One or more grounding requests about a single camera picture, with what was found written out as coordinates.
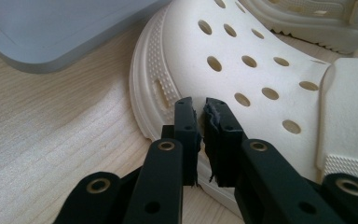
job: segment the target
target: white shoe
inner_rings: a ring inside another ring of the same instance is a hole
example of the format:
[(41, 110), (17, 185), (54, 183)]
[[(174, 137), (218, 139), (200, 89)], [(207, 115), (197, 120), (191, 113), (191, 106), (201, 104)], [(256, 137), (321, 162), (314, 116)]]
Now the white shoe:
[[(250, 138), (275, 146), (303, 176), (358, 176), (358, 59), (333, 65), (284, 44), (239, 2), (175, 0), (146, 25), (132, 58), (131, 103), (143, 134), (173, 124), (174, 103), (206, 97), (228, 104)], [(199, 182), (240, 216), (232, 189)]]
[(240, 0), (268, 29), (340, 53), (358, 49), (358, 0)]

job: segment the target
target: dark object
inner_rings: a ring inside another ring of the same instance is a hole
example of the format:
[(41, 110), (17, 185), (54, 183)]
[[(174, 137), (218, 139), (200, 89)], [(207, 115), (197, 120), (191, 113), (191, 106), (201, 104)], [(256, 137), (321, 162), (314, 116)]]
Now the dark object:
[[(197, 183), (200, 134), (191, 98), (175, 105), (143, 167), (124, 178), (96, 173), (79, 182), (55, 223), (181, 223), (182, 186)], [(358, 223), (358, 178), (322, 185), (301, 177), (270, 143), (248, 139), (228, 106), (208, 98), (206, 153), (221, 187), (235, 187), (246, 224)]]

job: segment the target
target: shoe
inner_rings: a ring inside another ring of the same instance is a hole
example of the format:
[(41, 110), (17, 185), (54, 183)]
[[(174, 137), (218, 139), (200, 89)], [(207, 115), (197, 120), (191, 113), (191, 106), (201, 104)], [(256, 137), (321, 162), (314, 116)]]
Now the shoe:
[[(250, 138), (275, 146), (304, 177), (358, 176), (358, 60), (322, 62), (284, 44), (237, 1), (174, 0), (136, 45), (131, 105), (145, 137), (173, 124), (174, 103), (191, 96), (228, 104)], [(212, 181), (199, 154), (199, 183), (237, 215), (233, 189)]]
[(339, 53), (358, 49), (358, 0), (240, 0), (269, 30)]

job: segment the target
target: light wood surface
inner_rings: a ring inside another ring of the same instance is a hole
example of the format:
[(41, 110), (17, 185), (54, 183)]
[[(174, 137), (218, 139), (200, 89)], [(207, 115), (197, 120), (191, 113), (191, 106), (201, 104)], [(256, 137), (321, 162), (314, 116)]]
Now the light wood surface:
[[(144, 22), (60, 72), (19, 72), (0, 59), (0, 224), (51, 223), (74, 186), (142, 165), (150, 141), (131, 111), (131, 56)], [(329, 62), (340, 55), (280, 36)], [(183, 223), (242, 223), (202, 189), (185, 188)]]

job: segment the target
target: wooden table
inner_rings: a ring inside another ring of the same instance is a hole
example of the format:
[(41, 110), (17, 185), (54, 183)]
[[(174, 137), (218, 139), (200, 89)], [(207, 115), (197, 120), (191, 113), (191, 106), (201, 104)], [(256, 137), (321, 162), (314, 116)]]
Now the wooden table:
[[(26, 74), (0, 59), (0, 224), (51, 223), (84, 176), (124, 176), (150, 141), (134, 119), (131, 56), (145, 22), (60, 72)], [(341, 55), (290, 37), (329, 62)], [(184, 189), (183, 223), (242, 223), (202, 189)]]

